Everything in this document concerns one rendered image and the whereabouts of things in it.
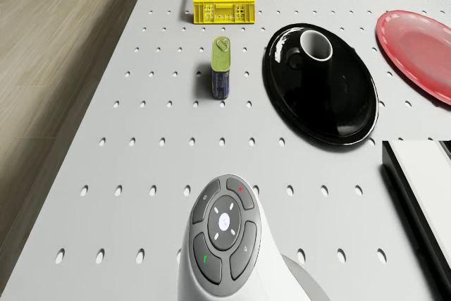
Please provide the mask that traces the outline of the black mug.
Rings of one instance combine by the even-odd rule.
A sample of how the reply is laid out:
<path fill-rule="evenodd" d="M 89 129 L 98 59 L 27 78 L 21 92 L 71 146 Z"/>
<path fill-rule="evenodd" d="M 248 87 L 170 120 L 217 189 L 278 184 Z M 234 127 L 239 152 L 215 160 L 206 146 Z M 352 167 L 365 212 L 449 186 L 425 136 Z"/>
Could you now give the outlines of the black mug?
<path fill-rule="evenodd" d="M 299 45 L 288 50 L 290 84 L 284 98 L 300 121 L 310 130 L 328 137 L 342 137 L 333 104 L 333 47 L 316 30 L 305 30 Z"/>

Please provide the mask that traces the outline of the flat-sided can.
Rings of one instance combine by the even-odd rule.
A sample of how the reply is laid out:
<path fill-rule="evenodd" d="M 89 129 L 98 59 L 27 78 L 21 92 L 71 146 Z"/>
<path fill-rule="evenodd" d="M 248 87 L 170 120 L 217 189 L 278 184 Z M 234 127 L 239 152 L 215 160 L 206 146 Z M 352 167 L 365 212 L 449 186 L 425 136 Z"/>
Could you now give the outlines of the flat-sided can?
<path fill-rule="evenodd" d="M 211 86 L 213 96 L 225 99 L 230 92 L 230 40 L 216 37 L 211 51 Z"/>

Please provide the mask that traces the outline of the black plate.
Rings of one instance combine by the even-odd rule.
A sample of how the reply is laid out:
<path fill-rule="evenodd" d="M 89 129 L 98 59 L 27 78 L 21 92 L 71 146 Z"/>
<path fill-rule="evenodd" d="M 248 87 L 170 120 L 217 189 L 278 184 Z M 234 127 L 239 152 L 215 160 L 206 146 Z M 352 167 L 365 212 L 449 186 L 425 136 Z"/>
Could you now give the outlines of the black plate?
<path fill-rule="evenodd" d="M 378 95 L 354 48 L 310 23 L 282 27 L 263 60 L 266 91 L 294 128 L 330 145 L 366 139 L 378 118 Z"/>

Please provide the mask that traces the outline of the black stove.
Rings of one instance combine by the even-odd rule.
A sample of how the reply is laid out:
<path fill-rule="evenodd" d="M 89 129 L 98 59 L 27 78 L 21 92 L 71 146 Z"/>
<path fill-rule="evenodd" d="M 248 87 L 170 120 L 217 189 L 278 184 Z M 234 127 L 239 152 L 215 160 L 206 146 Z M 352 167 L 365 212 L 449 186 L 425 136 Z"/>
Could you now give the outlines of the black stove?
<path fill-rule="evenodd" d="M 429 262 L 451 292 L 451 140 L 384 141 L 382 158 Z"/>

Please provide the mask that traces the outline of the red plate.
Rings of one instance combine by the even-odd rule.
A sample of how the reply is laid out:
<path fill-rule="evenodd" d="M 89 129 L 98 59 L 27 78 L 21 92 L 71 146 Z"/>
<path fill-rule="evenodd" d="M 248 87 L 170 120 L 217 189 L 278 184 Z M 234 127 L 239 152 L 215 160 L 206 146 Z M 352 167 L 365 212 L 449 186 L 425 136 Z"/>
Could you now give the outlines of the red plate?
<path fill-rule="evenodd" d="M 376 36 L 407 79 L 451 106 L 451 27 L 419 13 L 394 10 L 378 18 Z"/>

